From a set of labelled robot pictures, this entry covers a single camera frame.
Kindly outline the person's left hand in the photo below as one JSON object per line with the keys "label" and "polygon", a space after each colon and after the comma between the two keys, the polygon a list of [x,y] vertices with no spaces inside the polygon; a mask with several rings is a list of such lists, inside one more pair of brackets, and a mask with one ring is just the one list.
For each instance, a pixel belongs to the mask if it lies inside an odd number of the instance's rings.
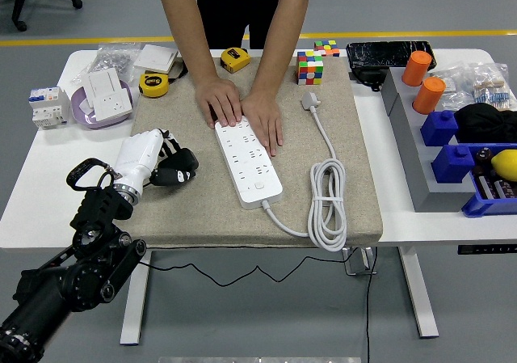
{"label": "person's left hand", "polygon": [[251,92],[242,101],[242,111],[255,136],[270,157],[284,143],[280,108],[275,96],[265,91]]}

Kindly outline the person's right hand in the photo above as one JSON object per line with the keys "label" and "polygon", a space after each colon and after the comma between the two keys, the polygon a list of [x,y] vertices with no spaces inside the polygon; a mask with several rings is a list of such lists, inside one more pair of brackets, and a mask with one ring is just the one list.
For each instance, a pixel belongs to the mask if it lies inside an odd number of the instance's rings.
{"label": "person's right hand", "polygon": [[215,77],[199,83],[195,99],[210,129],[215,128],[216,121],[222,126],[235,126],[242,120],[239,92],[229,80]]}

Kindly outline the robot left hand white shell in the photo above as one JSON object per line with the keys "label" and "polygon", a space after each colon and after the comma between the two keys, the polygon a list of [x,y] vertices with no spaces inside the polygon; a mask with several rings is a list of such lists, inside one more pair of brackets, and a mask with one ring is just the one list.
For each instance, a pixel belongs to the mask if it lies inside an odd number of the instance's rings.
{"label": "robot left hand white shell", "polygon": [[147,183],[180,185],[193,179],[198,167],[193,152],[180,146],[171,132],[153,129],[124,140],[115,164],[120,176],[115,184],[137,190]]}

